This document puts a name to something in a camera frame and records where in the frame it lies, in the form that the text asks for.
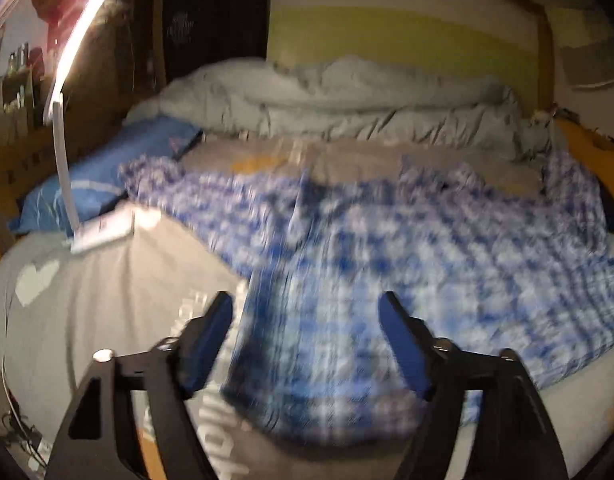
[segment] bottle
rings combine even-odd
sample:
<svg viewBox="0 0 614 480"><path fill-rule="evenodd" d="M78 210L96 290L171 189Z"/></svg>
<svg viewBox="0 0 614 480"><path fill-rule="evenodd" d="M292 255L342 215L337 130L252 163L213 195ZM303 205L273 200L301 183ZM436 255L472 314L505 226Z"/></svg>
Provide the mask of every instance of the bottle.
<svg viewBox="0 0 614 480"><path fill-rule="evenodd" d="M20 68L27 68L29 66L29 43L23 43L23 59L24 63Z"/></svg>
<svg viewBox="0 0 614 480"><path fill-rule="evenodd" d="M7 75L14 75L16 73L16 53L12 52L9 55L9 64L7 66Z"/></svg>

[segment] gray bedsheet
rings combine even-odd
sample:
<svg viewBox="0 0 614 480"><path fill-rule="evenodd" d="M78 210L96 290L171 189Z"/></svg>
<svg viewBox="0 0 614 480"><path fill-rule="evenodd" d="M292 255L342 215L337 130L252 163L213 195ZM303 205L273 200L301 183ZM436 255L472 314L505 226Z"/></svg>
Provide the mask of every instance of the gray bedsheet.
<svg viewBox="0 0 614 480"><path fill-rule="evenodd" d="M236 320L207 388L187 403L219 478L393 478L406 442L301 449L252 430L223 402L218 386L228 370L246 286L175 221L138 213L137 224L134 237L82 256L71 256L61 235L32 234L0 264L0 360L6 351L8 385L49 441L94 351L145 351L203 314L206 298L227 290L236 298ZM573 474L613 430L614 349L542 397ZM152 438L144 396L136 400L136 415ZM462 478L472 436L473 426L460 431L449 479Z"/></svg>
<svg viewBox="0 0 614 480"><path fill-rule="evenodd" d="M299 177L303 172L322 184L360 182L374 178L395 180L399 177L403 157L415 166L448 171L460 163L469 164L485 181L501 190L523 196L538 196L542 189L539 157L528 162L513 162L475 148L454 150L446 146L428 146L413 142L356 142L341 139L323 140L273 139L223 140L209 134L183 158L189 171L220 171L271 174Z"/></svg>
<svg viewBox="0 0 614 480"><path fill-rule="evenodd" d="M524 120L511 89L494 78L435 76L353 56L292 70L254 59L202 67L137 105L126 122L158 114L224 134L408 140L507 159L562 144L551 121Z"/></svg>

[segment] white heart print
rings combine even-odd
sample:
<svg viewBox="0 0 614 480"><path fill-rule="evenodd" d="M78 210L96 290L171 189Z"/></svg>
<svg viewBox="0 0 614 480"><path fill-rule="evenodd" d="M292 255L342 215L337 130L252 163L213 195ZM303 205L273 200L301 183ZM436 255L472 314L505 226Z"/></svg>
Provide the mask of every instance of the white heart print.
<svg viewBox="0 0 614 480"><path fill-rule="evenodd" d="M24 307L31 305L52 284L58 269L58 260L49 261L40 269L36 269L34 264L24 266L16 282L16 296L20 304Z"/></svg>

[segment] wooden bed frame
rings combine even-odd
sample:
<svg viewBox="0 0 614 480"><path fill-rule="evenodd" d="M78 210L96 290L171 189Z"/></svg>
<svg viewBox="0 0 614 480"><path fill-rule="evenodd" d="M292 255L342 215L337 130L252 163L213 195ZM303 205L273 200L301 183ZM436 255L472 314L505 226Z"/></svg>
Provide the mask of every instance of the wooden bed frame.
<svg viewBox="0 0 614 480"><path fill-rule="evenodd" d="M551 27L542 6L530 0L507 0L536 19L538 31L538 107L548 108L553 101L554 58ZM159 89L166 85L162 34L163 0L152 0L151 27L154 71ZM120 129L120 120L134 96L73 109L66 113L66 145L70 161L76 161L106 143ZM31 131L26 137L0 149L0 258L15 242L6 222L20 214L18 203L29 191L55 173L53 136L50 128Z"/></svg>

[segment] white lamp base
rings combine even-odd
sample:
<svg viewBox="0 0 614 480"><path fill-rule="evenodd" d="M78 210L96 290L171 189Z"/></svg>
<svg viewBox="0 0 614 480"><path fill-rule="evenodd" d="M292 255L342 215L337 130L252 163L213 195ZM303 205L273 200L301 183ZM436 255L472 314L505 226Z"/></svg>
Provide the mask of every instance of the white lamp base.
<svg viewBox="0 0 614 480"><path fill-rule="evenodd" d="M71 242L71 254L80 254L133 235L134 216L130 208L120 208L81 224Z"/></svg>

